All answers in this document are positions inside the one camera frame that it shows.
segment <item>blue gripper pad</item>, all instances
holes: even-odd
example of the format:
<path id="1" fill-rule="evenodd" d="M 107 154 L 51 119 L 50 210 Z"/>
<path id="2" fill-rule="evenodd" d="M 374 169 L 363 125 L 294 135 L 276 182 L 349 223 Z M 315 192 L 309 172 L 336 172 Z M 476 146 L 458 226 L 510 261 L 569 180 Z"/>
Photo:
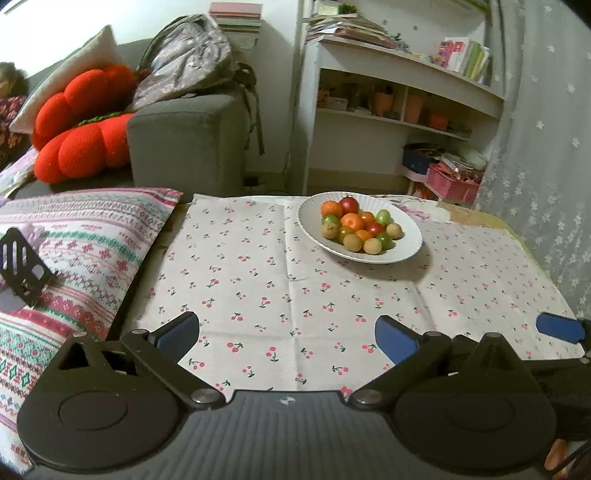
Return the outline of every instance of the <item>blue gripper pad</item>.
<path id="1" fill-rule="evenodd" d="M 585 338 L 585 330 L 578 320 L 553 313 L 540 313 L 535 320 L 538 332 L 569 343 L 579 343 Z"/>
<path id="2" fill-rule="evenodd" d="M 378 347 L 395 365 L 418 350 L 420 335 L 388 315 L 376 320 L 374 331 Z"/>
<path id="3" fill-rule="evenodd" d="M 152 332 L 148 341 L 167 357 L 178 363 L 199 340 L 199 318 L 185 312 Z"/>

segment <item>white curtain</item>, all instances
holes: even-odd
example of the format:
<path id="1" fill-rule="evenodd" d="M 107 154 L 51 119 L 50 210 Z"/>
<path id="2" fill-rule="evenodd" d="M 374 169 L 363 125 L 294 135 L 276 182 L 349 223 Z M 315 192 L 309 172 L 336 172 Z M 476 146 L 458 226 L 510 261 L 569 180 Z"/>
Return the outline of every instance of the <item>white curtain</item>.
<path id="1" fill-rule="evenodd" d="M 505 110 L 475 206 L 505 220 L 575 314 L 591 317 L 591 31 L 559 0 L 492 9 Z"/>

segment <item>orange fruit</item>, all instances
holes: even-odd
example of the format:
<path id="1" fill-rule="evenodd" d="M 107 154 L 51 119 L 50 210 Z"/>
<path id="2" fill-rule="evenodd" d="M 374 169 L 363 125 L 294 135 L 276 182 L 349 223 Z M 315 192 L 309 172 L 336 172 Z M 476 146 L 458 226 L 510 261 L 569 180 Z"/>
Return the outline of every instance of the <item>orange fruit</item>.
<path id="1" fill-rule="evenodd" d="M 364 242 L 366 240 L 369 240 L 370 238 L 373 238 L 374 236 L 369 233 L 367 230 L 357 230 L 355 232 L 355 235 L 357 235 L 361 240 L 363 240 Z"/>
<path id="2" fill-rule="evenodd" d="M 361 212 L 360 215 L 363 221 L 367 224 L 375 222 L 374 214 L 371 212 Z"/>
<path id="3" fill-rule="evenodd" d="M 343 207 L 341 207 L 339 202 L 327 200 L 322 205 L 320 205 L 320 214 L 323 217 L 327 215 L 334 215 L 337 218 L 341 218 L 343 216 Z"/>
<path id="4" fill-rule="evenodd" d="M 365 222 L 358 213 L 347 213 L 343 215 L 340 224 L 352 228 L 354 232 L 365 228 Z"/>

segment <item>striped fabric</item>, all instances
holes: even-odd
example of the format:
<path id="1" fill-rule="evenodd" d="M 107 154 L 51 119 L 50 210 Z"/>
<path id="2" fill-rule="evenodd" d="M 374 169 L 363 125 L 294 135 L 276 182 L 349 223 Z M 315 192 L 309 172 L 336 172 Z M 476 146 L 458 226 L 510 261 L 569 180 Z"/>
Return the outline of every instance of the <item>striped fabric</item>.
<path id="1" fill-rule="evenodd" d="M 178 203 L 170 189 L 101 189 L 15 200 L 0 209 L 0 236 L 45 227 L 39 255 L 55 272 L 34 309 L 0 313 L 0 461 L 25 471 L 17 414 L 73 330 L 104 339 L 150 246 Z"/>

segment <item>cherry print tablecloth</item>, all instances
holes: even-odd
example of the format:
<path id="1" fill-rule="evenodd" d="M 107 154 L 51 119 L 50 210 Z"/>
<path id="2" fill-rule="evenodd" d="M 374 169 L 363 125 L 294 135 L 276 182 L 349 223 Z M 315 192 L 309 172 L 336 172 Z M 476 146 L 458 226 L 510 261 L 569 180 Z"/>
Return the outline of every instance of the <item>cherry print tablecloth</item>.
<path id="1" fill-rule="evenodd" d="M 370 266 L 311 242 L 297 225 L 302 199 L 263 200 L 196 197 L 179 210 L 146 259 L 125 325 L 155 330 L 196 312 L 201 336 L 180 365 L 227 398 L 235 389 L 349 394 L 392 367 L 375 342 L 381 314 L 420 333 L 499 331 L 522 358 L 583 353 L 536 332 L 538 312 L 572 312 L 503 230 L 395 200 L 424 245 L 407 261 Z"/>

